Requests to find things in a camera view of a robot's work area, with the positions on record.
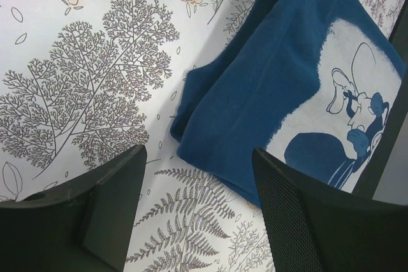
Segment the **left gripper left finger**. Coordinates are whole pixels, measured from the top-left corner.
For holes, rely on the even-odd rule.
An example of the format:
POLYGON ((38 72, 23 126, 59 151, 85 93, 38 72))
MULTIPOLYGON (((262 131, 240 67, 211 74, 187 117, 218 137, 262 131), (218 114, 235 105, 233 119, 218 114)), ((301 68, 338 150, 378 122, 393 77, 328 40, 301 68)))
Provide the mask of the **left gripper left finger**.
POLYGON ((147 151, 106 164, 22 201, 1 203, 2 271, 122 271, 147 151))

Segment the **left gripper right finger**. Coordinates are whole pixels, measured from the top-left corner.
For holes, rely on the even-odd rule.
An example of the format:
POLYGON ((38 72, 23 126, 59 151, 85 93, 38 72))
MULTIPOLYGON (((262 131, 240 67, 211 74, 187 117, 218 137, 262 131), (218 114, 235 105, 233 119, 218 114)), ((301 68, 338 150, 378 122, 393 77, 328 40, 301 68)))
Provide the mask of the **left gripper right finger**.
POLYGON ((252 153, 277 271, 406 271, 407 207, 355 196, 252 153))

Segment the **blue t shirt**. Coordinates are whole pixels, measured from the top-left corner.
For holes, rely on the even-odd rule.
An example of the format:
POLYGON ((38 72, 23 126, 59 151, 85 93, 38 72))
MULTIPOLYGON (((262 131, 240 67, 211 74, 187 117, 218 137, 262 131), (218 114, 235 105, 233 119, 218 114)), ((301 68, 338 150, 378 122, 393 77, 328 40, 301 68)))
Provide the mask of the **blue t shirt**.
POLYGON ((405 71, 359 0, 278 0, 242 47, 187 74, 177 154, 253 204, 258 147, 351 192, 405 71))

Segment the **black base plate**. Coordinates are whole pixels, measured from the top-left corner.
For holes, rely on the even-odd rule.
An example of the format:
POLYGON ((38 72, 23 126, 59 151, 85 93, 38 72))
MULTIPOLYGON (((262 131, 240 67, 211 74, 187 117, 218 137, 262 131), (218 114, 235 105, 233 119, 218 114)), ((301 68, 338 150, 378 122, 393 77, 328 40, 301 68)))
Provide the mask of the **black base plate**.
POLYGON ((384 136, 353 194, 407 205, 407 75, 390 111, 384 136))

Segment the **floral table cloth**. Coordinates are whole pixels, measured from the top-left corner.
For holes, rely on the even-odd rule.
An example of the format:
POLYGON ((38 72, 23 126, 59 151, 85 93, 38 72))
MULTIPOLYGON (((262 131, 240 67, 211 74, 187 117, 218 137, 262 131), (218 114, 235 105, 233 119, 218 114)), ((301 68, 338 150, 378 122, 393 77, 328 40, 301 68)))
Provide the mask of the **floral table cloth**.
MULTIPOLYGON (((122 271, 277 271, 261 203, 181 159, 170 131, 187 74, 277 1, 1 0, 1 203, 143 145, 122 271)), ((389 42, 404 1, 359 0, 389 42)))

